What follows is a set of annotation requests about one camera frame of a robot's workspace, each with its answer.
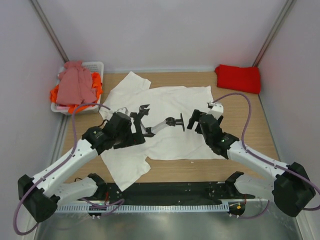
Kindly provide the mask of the white printed t-shirt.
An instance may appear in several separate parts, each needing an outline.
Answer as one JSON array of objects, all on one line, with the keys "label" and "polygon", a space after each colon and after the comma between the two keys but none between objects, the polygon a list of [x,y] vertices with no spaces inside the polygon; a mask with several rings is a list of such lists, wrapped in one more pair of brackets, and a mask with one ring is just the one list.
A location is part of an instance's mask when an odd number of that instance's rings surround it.
[{"label": "white printed t-shirt", "polygon": [[[210,86],[164,86],[151,88],[151,82],[130,72],[114,87],[99,110],[103,119],[111,111],[127,108],[138,112],[141,105],[149,106],[149,114],[142,118],[145,127],[153,127],[168,117],[188,121],[195,109],[208,112],[207,103],[213,100]],[[206,160],[218,156],[205,144],[202,135],[181,126],[168,126],[145,143],[104,151],[101,158],[113,180],[124,191],[150,169],[146,158],[152,160]]]}]

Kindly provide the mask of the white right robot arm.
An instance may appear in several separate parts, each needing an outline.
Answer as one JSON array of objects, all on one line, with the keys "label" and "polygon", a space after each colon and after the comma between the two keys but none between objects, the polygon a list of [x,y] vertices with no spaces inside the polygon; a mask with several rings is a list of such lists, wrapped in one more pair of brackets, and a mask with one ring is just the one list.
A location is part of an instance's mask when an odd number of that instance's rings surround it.
[{"label": "white right robot arm", "polygon": [[316,195],[304,167],[297,162],[288,165],[247,147],[238,137],[221,129],[222,119],[195,109],[187,128],[190,130],[196,124],[195,132],[203,136],[215,154],[241,163],[264,177],[254,180],[241,174],[225,185],[226,194],[231,198],[242,193],[261,197],[274,202],[284,214],[296,217]]}]

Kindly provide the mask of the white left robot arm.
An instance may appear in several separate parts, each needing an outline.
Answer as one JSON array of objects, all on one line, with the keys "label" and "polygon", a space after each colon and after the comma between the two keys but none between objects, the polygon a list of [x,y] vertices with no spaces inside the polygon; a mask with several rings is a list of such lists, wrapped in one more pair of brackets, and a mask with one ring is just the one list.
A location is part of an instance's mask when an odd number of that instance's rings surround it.
[{"label": "white left robot arm", "polygon": [[113,112],[104,127],[90,127],[65,155],[33,177],[17,181],[19,205],[24,206],[37,223],[49,219],[58,207],[72,201],[93,197],[101,200],[107,184],[97,174],[64,183],[80,167],[103,152],[145,143],[142,131],[144,113]]}]

